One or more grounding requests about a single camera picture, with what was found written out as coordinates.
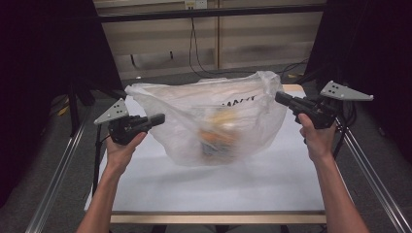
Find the black curtain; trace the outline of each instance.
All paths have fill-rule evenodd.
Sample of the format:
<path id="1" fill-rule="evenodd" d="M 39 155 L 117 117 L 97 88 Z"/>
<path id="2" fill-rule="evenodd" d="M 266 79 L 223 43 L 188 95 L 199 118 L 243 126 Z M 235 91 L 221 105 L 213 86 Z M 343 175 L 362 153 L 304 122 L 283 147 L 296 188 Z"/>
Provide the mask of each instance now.
<path id="1" fill-rule="evenodd" d="M 0 206 L 36 154 L 54 97 L 80 79 L 122 89 L 101 24 L 70 20 L 96 16 L 91 0 L 2 4 Z"/>
<path id="2" fill-rule="evenodd" d="M 328 0 L 328 3 L 339 0 Z M 352 8 L 324 13 L 306 72 L 325 64 L 318 89 L 337 78 L 375 99 L 364 106 L 412 162 L 412 2 L 358 0 Z"/>

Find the metal frame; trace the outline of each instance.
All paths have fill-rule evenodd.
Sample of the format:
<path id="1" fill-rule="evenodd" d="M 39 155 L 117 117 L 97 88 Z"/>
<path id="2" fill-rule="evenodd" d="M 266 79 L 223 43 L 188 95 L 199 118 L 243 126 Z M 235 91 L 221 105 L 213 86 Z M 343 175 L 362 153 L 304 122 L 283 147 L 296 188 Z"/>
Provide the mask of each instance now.
<path id="1" fill-rule="evenodd" d="M 51 179 L 51 183 L 49 184 L 49 187 L 45 195 L 43 196 L 42 201 L 37 207 L 33 218 L 31 218 L 30 220 L 30 223 L 25 231 L 26 233 L 42 232 L 43 227 L 46 224 L 46 220 L 48 219 L 49 213 L 51 212 L 52 205 L 54 204 L 54 200 L 57 196 L 57 192 L 60 189 L 61 184 L 63 183 L 63 179 L 70 165 L 70 161 L 72 160 L 77 145 L 82 138 L 82 134 L 85 130 L 86 120 L 89 118 L 92 109 L 93 107 L 87 107 L 82 124 L 80 125 L 74 137 L 70 138 L 69 143 L 67 144 L 67 148 L 64 151 L 60 163 L 58 164 Z"/>
<path id="2" fill-rule="evenodd" d="M 71 17 L 64 18 L 61 22 L 124 22 L 124 21 L 143 21 L 158 19 L 175 19 L 191 17 L 234 17 L 251 15 L 270 15 L 270 14 L 291 14 L 291 13 L 311 13 L 325 12 L 330 10 L 343 10 L 352 7 L 352 4 L 307 4 L 307 5 L 288 5 L 275 7 L 256 7 L 256 8 L 217 8 L 192 11 L 169 11 L 139 14 L 118 14 L 102 15 L 99 17 Z"/>
<path id="3" fill-rule="evenodd" d="M 381 202 L 381 205 L 386 211 L 388 217 L 391 219 L 396 231 L 399 233 L 412 232 L 412 228 L 399 205 L 391 193 L 386 189 L 379 176 L 376 174 L 365 153 L 361 149 L 361 146 L 349 128 L 345 134 L 345 143 L 348 145 L 349 150 L 358 162 L 360 169 L 369 182 L 369 185 L 376 197 Z"/>

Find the human hand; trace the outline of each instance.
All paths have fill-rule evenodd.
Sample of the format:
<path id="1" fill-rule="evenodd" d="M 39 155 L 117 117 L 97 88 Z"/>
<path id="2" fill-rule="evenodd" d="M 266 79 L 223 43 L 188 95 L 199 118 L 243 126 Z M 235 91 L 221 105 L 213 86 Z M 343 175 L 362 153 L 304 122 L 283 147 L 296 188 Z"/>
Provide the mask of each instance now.
<path id="1" fill-rule="evenodd" d="M 121 176 L 126 170 L 127 165 L 131 160 L 136 147 L 145 139 L 146 133 L 142 132 L 136 135 L 134 139 L 126 146 L 119 145 L 113 142 L 111 137 L 108 137 L 107 142 L 107 165 L 106 169 L 110 169 L 115 175 Z"/>
<path id="2" fill-rule="evenodd" d="M 306 114 L 298 115 L 302 128 L 300 134 L 306 139 L 309 157 L 314 163 L 332 158 L 332 143 L 336 125 L 327 129 L 315 129 L 312 120 Z"/>

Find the white table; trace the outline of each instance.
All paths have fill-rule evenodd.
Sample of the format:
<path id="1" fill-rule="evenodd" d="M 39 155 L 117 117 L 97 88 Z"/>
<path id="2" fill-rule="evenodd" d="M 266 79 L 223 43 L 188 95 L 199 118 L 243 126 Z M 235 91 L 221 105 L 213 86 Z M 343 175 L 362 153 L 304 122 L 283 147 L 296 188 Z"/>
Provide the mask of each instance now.
<path id="1" fill-rule="evenodd" d="M 299 85 L 287 93 L 304 96 Z M 131 115 L 145 115 L 131 98 Z M 112 223 L 326 223 L 315 168 L 288 110 L 272 146 L 230 165 L 175 165 L 151 134 L 123 174 Z M 100 165 L 100 176 L 106 165 Z M 88 208 L 90 196 L 86 202 Z"/>

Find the white plastic bag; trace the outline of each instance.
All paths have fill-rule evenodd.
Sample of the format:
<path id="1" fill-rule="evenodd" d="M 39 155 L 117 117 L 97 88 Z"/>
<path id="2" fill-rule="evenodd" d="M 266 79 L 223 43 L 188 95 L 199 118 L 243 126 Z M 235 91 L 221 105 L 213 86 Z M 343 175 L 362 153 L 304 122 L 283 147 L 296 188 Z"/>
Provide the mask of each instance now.
<path id="1" fill-rule="evenodd" d="M 269 147 L 287 107 L 274 101 L 283 90 L 273 72 L 185 85 L 137 83 L 126 92 L 148 116 L 165 114 L 151 129 L 177 164 L 220 165 Z"/>

